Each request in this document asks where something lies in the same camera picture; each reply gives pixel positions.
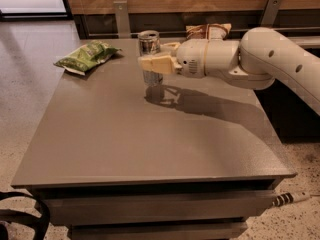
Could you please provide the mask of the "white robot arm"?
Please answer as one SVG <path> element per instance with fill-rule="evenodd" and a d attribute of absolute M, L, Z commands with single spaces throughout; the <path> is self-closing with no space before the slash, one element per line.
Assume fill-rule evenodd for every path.
<path fill-rule="evenodd" d="M 239 41 L 225 40 L 217 30 L 209 39 L 166 43 L 138 63 L 145 72 L 216 77 L 252 90 L 278 80 L 320 114 L 320 58 L 270 28 L 253 28 Z"/>

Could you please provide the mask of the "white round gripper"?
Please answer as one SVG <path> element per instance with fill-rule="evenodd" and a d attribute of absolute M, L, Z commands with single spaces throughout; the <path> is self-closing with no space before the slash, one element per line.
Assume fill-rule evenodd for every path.
<path fill-rule="evenodd" d="M 175 53 L 176 58 L 170 55 L 142 56 L 138 58 L 138 64 L 144 71 L 178 74 L 189 78 L 203 78 L 204 54 L 208 41 L 205 39 L 190 39 L 182 44 L 180 42 L 169 42 L 160 45 L 162 52 Z"/>

